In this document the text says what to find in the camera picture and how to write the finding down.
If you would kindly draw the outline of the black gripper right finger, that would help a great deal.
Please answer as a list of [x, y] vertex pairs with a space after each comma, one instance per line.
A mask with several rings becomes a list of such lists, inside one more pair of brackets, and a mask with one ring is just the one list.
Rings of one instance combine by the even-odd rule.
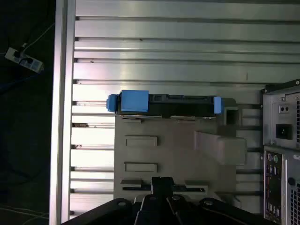
[[179, 225], [273, 225], [261, 216], [249, 213], [214, 198], [203, 198], [198, 204], [173, 193], [171, 177], [161, 178], [161, 196]]

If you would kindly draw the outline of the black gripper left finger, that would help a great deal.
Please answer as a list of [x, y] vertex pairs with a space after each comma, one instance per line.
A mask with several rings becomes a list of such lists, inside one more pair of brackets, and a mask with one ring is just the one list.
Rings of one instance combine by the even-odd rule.
[[103, 205], [91, 209], [64, 225], [157, 225], [160, 221], [162, 178], [153, 177], [151, 194], [141, 202], [131, 203], [124, 198], [113, 199]]

